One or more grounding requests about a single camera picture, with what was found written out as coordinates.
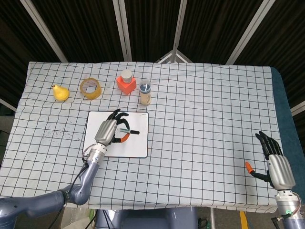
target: toy pear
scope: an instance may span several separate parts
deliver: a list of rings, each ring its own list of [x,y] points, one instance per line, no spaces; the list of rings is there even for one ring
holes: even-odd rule
[[[59,101],[65,101],[69,98],[69,91],[67,88],[58,85],[54,85],[52,88],[55,99]]]

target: white robotic hand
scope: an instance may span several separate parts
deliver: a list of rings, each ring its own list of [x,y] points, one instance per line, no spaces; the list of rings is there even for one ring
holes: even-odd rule
[[[304,215],[300,212],[301,199],[298,194],[291,191],[295,186],[295,178],[288,159],[283,156],[278,142],[273,138],[262,131],[255,136],[262,144],[268,171],[266,175],[256,173],[248,162],[245,163],[245,167],[253,177],[269,182],[277,190],[275,199],[281,216],[272,218],[273,224],[279,228],[277,221],[284,220],[286,229],[305,229]]]
[[[122,138],[116,138],[115,137],[115,131],[120,124],[125,124],[126,128],[129,130],[129,124],[128,121],[123,116],[128,116],[127,113],[121,112],[119,113],[120,109],[115,110],[108,118],[107,120],[103,121],[99,130],[97,131],[95,135],[95,141],[96,144],[93,144],[89,146],[88,148],[92,147],[90,149],[90,152],[85,156],[84,150],[82,160],[84,162],[91,161],[93,163],[100,164],[106,154],[106,147],[110,145],[111,143],[122,143],[126,141],[130,135],[130,133],[126,133],[126,135]]]

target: blue table edge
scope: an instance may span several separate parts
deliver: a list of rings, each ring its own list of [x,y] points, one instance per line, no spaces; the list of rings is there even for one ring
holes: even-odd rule
[[[305,199],[305,157],[295,129],[282,77],[274,67],[271,67],[271,74],[276,118],[283,153],[290,163],[296,182],[293,191],[298,193],[301,199]]]

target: orange container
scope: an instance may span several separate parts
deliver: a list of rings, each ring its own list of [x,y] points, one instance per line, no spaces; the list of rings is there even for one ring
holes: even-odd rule
[[[130,83],[125,83],[121,76],[116,79],[118,87],[124,92],[125,95],[130,94],[136,87],[137,83],[134,78],[132,78]]]

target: bottle cap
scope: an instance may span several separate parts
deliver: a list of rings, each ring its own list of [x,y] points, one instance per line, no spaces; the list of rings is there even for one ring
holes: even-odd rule
[[[142,80],[139,86],[140,92],[147,94],[151,91],[151,82],[148,80]]]
[[[132,81],[132,72],[129,69],[125,69],[122,71],[121,77],[124,83],[130,83]]]

